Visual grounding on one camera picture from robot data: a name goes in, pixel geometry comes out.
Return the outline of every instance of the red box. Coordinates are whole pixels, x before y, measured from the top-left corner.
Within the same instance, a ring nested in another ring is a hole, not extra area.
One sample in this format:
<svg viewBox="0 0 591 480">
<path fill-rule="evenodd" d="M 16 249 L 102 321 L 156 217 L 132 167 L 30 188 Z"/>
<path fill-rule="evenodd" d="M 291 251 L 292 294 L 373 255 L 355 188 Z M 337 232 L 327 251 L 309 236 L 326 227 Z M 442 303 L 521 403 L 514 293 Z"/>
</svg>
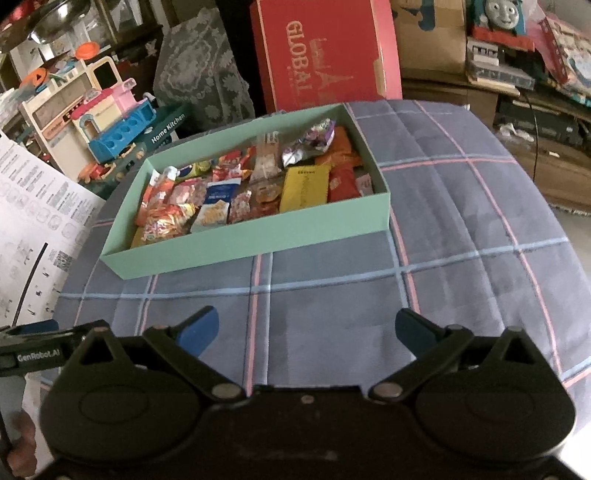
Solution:
<svg viewBox="0 0 591 480">
<path fill-rule="evenodd" d="M 389 0 L 255 0 L 267 111 L 401 99 Z"/>
</svg>

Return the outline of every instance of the snack package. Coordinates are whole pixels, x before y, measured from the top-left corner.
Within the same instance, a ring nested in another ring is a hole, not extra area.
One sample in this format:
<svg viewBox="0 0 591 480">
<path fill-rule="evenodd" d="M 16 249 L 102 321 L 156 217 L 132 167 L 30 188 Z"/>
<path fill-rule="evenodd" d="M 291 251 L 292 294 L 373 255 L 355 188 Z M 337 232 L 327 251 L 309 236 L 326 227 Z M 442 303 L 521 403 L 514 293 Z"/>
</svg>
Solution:
<svg viewBox="0 0 591 480">
<path fill-rule="evenodd" d="M 144 227 L 142 242 L 151 244 L 184 235 L 185 226 L 195 215 L 195 205 L 162 205 L 150 211 Z"/>
<path fill-rule="evenodd" d="M 196 177 L 202 177 L 212 169 L 211 160 L 199 160 L 195 163 L 191 163 L 178 170 L 177 183 L 181 183 L 185 180 L 194 179 Z"/>
<path fill-rule="evenodd" d="M 152 195 L 148 200 L 148 215 L 154 210 L 166 203 L 168 197 L 173 192 L 174 182 L 177 179 L 178 170 L 175 167 L 166 167 L 159 176 L 156 185 L 152 190 Z"/>
<path fill-rule="evenodd" d="M 325 118 L 310 127 L 301 138 L 284 149 L 281 157 L 283 166 L 295 165 L 299 161 L 326 153 L 335 137 L 335 121 Z"/>
<path fill-rule="evenodd" d="M 251 196 L 251 219 L 279 213 L 279 204 L 283 193 L 285 175 L 268 180 L 261 180 L 249 185 Z"/>
<path fill-rule="evenodd" d="M 367 197 L 374 194 L 374 187 L 372 186 L 369 173 L 357 178 L 355 183 L 357 184 L 357 189 L 359 190 L 359 193 L 362 197 Z"/>
<path fill-rule="evenodd" d="M 251 219 L 268 217 L 279 213 L 279 200 L 251 205 Z"/>
<path fill-rule="evenodd" d="M 329 174 L 330 165 L 289 168 L 279 211 L 290 212 L 326 203 Z"/>
<path fill-rule="evenodd" d="M 174 188 L 168 202 L 172 205 L 191 203 L 199 208 L 205 201 L 207 184 L 212 181 L 211 177 L 185 180 Z"/>
<path fill-rule="evenodd" d="M 248 220 L 251 215 L 252 192 L 246 190 L 236 195 L 230 205 L 230 217 L 228 223 L 238 223 Z"/>
<path fill-rule="evenodd" d="M 240 150 L 233 150 L 230 153 L 222 155 L 216 161 L 213 169 L 213 181 L 224 181 L 243 178 L 243 168 L 248 164 L 254 154 L 253 147 L 248 148 L 242 155 Z"/>
<path fill-rule="evenodd" d="M 207 186 L 205 201 L 191 231 L 199 230 L 202 227 L 225 225 L 230 202 L 239 185 L 240 179 L 211 182 Z"/>
<path fill-rule="evenodd" d="M 144 190 L 144 195 L 142 196 L 142 203 L 139 204 L 138 214 L 135 217 L 135 224 L 137 226 L 144 226 L 146 224 L 146 218 L 148 217 L 148 201 L 152 196 L 152 192 L 154 191 L 154 186 L 160 177 L 160 173 L 156 170 L 152 172 L 152 176 L 148 181 L 148 186 Z"/>
<path fill-rule="evenodd" d="M 335 137 L 333 138 L 329 149 L 325 154 L 316 157 L 314 163 L 316 165 L 324 165 L 325 163 L 328 163 L 332 167 L 344 164 L 350 165 L 353 168 L 363 166 L 361 157 L 353 150 L 351 141 L 347 135 L 347 130 L 345 130 L 345 127 L 341 126 L 335 127 Z"/>
<path fill-rule="evenodd" d="M 360 197 L 353 167 L 343 164 L 333 167 L 329 175 L 329 203 Z"/>
<path fill-rule="evenodd" d="M 251 181 L 270 179 L 281 174 L 279 153 L 279 132 L 260 135 L 256 139 L 256 160 Z"/>
</svg>

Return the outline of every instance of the qr code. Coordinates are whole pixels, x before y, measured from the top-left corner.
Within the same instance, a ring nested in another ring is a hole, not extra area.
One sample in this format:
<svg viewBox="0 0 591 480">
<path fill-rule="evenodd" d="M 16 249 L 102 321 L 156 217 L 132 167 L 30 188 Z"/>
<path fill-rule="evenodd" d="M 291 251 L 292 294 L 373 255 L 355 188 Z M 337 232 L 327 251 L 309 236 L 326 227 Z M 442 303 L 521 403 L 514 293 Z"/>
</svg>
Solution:
<svg viewBox="0 0 591 480">
<path fill-rule="evenodd" d="M 57 254 L 57 257 L 54 260 L 53 264 L 57 268 L 59 268 L 60 270 L 67 272 L 70 269 L 70 265 L 72 264 L 72 260 L 73 260 L 73 258 L 70 255 L 60 251 Z"/>
</svg>

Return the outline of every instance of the metal rivet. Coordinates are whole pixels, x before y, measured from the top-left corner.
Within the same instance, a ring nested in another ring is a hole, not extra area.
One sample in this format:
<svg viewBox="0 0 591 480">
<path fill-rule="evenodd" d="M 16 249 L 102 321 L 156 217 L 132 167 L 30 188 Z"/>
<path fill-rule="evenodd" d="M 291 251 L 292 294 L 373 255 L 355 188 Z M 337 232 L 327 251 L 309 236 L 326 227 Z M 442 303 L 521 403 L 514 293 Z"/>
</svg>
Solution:
<svg viewBox="0 0 591 480">
<path fill-rule="evenodd" d="M 242 393 L 242 388 L 235 383 L 220 383 L 212 388 L 212 394 L 223 400 L 236 398 Z"/>
<path fill-rule="evenodd" d="M 374 394 L 382 398 L 397 398 L 402 395 L 404 389 L 393 382 L 384 382 L 374 387 Z"/>
</svg>

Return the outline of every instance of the orange snack bag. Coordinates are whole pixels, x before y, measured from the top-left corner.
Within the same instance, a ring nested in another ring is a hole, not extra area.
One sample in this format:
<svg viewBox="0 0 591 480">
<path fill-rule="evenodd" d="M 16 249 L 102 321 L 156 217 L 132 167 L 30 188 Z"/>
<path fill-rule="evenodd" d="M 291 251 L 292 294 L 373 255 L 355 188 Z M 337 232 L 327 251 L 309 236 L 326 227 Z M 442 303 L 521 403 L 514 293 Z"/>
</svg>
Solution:
<svg viewBox="0 0 591 480">
<path fill-rule="evenodd" d="M 350 165 L 352 168 L 363 166 L 361 157 L 353 150 L 347 130 L 341 126 L 335 127 L 335 137 L 329 149 L 325 154 L 316 157 L 314 163 L 316 165 L 328 163 L 333 167 L 340 165 Z"/>
</svg>

